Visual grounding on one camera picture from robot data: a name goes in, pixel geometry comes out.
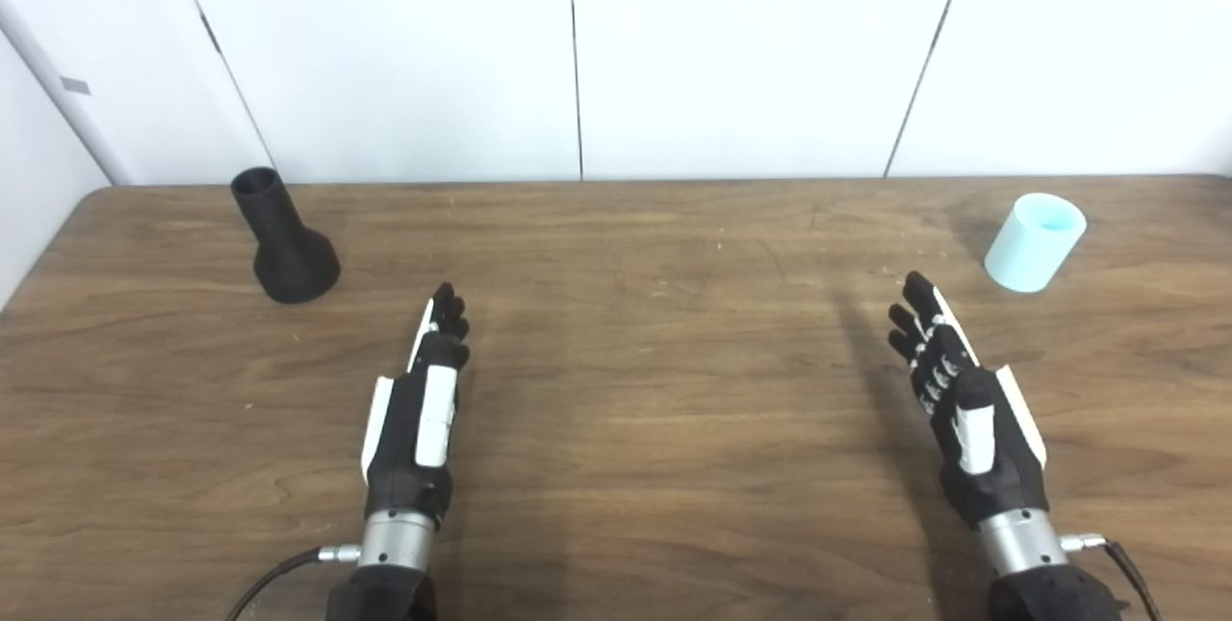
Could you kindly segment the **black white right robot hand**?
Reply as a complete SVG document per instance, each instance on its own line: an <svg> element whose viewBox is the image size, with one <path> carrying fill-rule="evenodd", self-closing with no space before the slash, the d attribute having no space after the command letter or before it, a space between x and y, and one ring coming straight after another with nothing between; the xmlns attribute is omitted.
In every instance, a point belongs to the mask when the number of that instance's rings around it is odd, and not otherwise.
<svg viewBox="0 0 1232 621"><path fill-rule="evenodd" d="M907 274L890 306L890 347L906 359L912 393L942 457L938 481L970 529L1018 508L1048 510L1047 450L1016 376L979 362L936 283Z"/></svg>

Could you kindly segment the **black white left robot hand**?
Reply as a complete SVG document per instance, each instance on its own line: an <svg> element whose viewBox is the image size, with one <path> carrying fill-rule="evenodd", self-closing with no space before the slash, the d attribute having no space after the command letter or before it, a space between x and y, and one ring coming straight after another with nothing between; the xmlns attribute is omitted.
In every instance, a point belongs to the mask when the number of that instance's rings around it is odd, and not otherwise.
<svg viewBox="0 0 1232 621"><path fill-rule="evenodd" d="M361 450L367 489L365 515L415 514L439 530L448 514L453 479L450 432L460 375L471 357L464 299L444 282L428 299L407 368L375 382Z"/></svg>

